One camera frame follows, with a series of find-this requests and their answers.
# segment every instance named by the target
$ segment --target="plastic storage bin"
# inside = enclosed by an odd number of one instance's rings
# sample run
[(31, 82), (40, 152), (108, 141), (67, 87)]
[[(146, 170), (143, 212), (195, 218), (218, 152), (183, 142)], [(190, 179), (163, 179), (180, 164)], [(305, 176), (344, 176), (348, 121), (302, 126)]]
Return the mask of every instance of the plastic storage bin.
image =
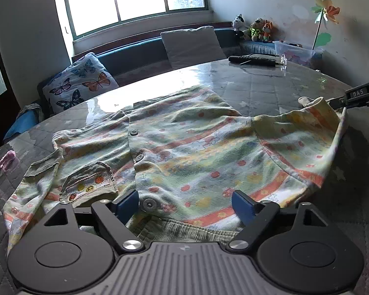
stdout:
[(279, 41), (274, 41), (276, 55), (285, 55), (288, 61), (307, 66), (314, 70), (321, 70), (323, 49), (316, 48), (312, 50), (311, 47), (303, 46), (297, 47)]

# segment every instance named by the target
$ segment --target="orange butterfly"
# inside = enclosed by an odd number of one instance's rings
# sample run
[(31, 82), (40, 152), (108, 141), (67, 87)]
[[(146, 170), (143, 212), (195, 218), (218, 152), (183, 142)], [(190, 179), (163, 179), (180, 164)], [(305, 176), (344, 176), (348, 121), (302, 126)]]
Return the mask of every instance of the orange butterfly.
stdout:
[(97, 81), (83, 82), (82, 85), (89, 88), (90, 91), (96, 92), (98, 90), (98, 86), (103, 88), (104, 85), (110, 85), (110, 80), (108, 80), (107, 75), (102, 72), (98, 76)]

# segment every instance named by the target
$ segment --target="table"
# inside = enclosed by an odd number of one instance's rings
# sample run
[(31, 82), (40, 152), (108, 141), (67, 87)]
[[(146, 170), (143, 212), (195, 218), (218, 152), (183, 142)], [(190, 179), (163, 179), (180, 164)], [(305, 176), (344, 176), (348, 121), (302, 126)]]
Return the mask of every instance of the table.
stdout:
[[(350, 87), (309, 68), (288, 63), (282, 68), (239, 66), (220, 60), (184, 68), (118, 88), (81, 103), (38, 124), (0, 147), (0, 158), (14, 150), (19, 166), (0, 175), (0, 295), (13, 294), (6, 269), (7, 234), (1, 209), (32, 162), (51, 152), (52, 135), (101, 120), (138, 101), (203, 84), (244, 116), (279, 115), (300, 108), (297, 99), (341, 96)], [(357, 294), (369, 294), (369, 108), (348, 111), (349, 128), (343, 137), (323, 189), (311, 201), (362, 250), (365, 269)]]

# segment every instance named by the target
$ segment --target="embroidered pocket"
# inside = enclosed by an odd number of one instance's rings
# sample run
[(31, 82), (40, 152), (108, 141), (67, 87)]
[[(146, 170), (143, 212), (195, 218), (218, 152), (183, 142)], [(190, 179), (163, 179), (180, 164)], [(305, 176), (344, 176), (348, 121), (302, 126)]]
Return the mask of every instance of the embroidered pocket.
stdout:
[(102, 194), (117, 194), (110, 167), (97, 162), (81, 168), (67, 177), (60, 192), (61, 201), (70, 201), (78, 207)]

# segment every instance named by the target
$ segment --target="plush toy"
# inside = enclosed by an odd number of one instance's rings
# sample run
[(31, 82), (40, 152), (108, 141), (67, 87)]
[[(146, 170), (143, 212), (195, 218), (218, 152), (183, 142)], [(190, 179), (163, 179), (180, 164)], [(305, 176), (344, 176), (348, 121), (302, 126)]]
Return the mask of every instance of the plush toy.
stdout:
[(262, 31), (264, 24), (265, 24), (265, 21), (261, 19), (260, 17), (257, 20), (255, 20), (250, 25), (250, 28), (244, 31), (245, 40), (250, 40), (249, 37), (251, 37), (251, 40), (253, 42), (262, 41), (264, 38), (264, 33)]
[(265, 21), (265, 24), (262, 28), (262, 31), (264, 32), (262, 41), (264, 43), (272, 43), (272, 39), (271, 39), (272, 28), (273, 28), (272, 22)]
[(238, 39), (244, 37), (243, 32), (240, 30), (241, 27), (245, 27), (245, 21), (243, 20), (242, 13), (235, 17), (234, 21), (232, 22), (232, 27), (234, 28), (235, 36)]

